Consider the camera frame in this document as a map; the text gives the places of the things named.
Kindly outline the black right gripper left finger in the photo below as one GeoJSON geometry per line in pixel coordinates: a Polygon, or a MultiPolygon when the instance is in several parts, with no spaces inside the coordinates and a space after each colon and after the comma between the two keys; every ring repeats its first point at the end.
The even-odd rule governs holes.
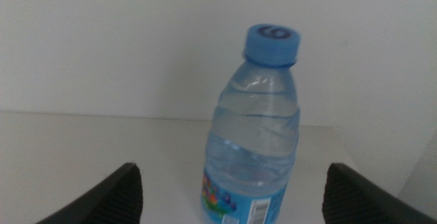
{"type": "Polygon", "coordinates": [[[139,224],[143,210],[141,173],[125,163],[92,189],[41,223],[139,224]]]}

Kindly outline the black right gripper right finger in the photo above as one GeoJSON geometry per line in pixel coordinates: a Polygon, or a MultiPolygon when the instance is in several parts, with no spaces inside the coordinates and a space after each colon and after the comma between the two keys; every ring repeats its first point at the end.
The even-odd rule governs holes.
{"type": "Polygon", "coordinates": [[[436,224],[343,163],[328,168],[322,215],[332,224],[436,224]]]}

